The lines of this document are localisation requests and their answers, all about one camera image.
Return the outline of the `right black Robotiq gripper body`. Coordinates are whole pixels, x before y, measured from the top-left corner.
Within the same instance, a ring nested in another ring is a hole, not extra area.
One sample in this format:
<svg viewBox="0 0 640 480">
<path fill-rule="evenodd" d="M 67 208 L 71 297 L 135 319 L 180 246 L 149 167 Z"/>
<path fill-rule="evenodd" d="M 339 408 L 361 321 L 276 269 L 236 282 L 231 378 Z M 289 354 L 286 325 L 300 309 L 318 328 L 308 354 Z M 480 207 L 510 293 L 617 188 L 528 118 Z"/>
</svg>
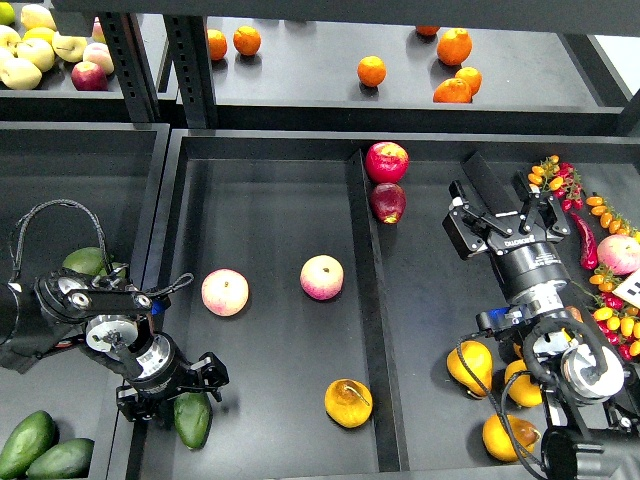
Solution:
<svg viewBox="0 0 640 480">
<path fill-rule="evenodd" d="M 442 225 L 459 257 L 463 260 L 485 252 L 503 255 L 524 246 L 541 243 L 519 232 L 519 213 L 507 212 L 497 218 L 510 227 L 509 237 L 503 237 L 482 225 L 470 226 L 457 214 L 450 212 L 445 216 Z"/>
</svg>

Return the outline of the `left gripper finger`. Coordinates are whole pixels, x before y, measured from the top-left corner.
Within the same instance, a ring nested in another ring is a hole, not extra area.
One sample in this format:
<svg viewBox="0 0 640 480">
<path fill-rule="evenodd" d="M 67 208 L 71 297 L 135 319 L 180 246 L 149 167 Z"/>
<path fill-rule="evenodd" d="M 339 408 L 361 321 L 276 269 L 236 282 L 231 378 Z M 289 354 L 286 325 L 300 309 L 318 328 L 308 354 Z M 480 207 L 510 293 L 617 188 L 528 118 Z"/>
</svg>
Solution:
<svg viewBox="0 0 640 480">
<path fill-rule="evenodd" d="M 173 406 L 168 400 L 147 398 L 130 385 L 116 388 L 116 405 L 130 422 L 155 422 L 162 428 L 173 426 Z"/>
<path fill-rule="evenodd" d="M 205 352 L 190 367 L 192 377 L 191 390 L 197 393 L 208 393 L 216 402 L 222 401 L 220 389 L 230 379 L 225 364 L 212 352 Z"/>
</svg>

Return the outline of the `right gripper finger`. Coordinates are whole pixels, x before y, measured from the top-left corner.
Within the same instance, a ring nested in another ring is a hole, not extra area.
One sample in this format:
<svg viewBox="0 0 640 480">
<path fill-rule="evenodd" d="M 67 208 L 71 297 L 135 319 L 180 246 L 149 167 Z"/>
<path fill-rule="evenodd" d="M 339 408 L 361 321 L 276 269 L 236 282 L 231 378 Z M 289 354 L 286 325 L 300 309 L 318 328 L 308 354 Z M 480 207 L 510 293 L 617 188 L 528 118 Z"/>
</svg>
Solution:
<svg viewBox="0 0 640 480">
<path fill-rule="evenodd" d="M 558 243 L 570 235 L 570 227 L 559 201 L 551 192 L 531 186 L 523 172 L 513 176 L 513 187 L 522 201 L 518 230 L 536 242 Z"/>
<path fill-rule="evenodd" d="M 459 180 L 452 181 L 448 191 L 451 196 L 451 204 L 449 206 L 451 214 L 457 214 L 460 219 L 470 226 L 482 225 L 485 228 L 496 231 L 503 237 L 510 236 L 510 227 L 506 223 L 488 211 L 481 211 L 471 206 Z"/>
</svg>

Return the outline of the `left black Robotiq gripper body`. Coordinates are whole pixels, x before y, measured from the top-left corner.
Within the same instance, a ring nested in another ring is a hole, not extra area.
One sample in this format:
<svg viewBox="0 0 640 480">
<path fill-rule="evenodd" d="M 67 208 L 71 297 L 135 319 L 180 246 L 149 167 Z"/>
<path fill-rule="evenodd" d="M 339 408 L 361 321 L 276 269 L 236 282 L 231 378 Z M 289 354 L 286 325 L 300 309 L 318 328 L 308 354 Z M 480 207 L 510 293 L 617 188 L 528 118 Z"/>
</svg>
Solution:
<svg viewBox="0 0 640 480">
<path fill-rule="evenodd" d="M 138 378 L 128 380 L 127 385 L 147 398 L 169 401 L 180 393 L 193 392 L 191 365 L 181 357 L 172 357 L 155 372 L 150 375 L 142 373 Z"/>
</svg>

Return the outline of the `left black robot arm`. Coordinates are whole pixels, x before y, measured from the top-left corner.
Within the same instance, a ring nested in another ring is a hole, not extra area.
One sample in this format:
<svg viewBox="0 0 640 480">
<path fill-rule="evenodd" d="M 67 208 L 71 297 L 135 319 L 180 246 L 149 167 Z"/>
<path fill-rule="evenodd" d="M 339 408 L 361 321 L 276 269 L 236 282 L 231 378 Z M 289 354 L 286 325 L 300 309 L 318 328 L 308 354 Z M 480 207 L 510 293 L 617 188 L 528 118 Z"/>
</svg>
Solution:
<svg viewBox="0 0 640 480">
<path fill-rule="evenodd" d="M 116 404 L 131 422 L 160 417 L 165 406 L 184 393 L 208 393 L 219 400 L 220 388 L 229 382 L 221 360 L 206 352 L 191 363 L 168 334 L 154 327 L 155 315 L 169 307 L 170 295 L 189 285 L 193 275 L 184 273 L 164 288 L 139 289 L 128 265 L 112 264 L 94 213 L 88 217 L 104 274 L 61 267 L 30 283 L 21 281 L 29 224 L 53 206 L 88 210 L 74 200 L 51 200 L 32 207 L 13 227 L 11 275 L 1 286 L 2 367 L 24 373 L 45 357 L 80 346 L 93 361 L 123 378 Z"/>
</svg>

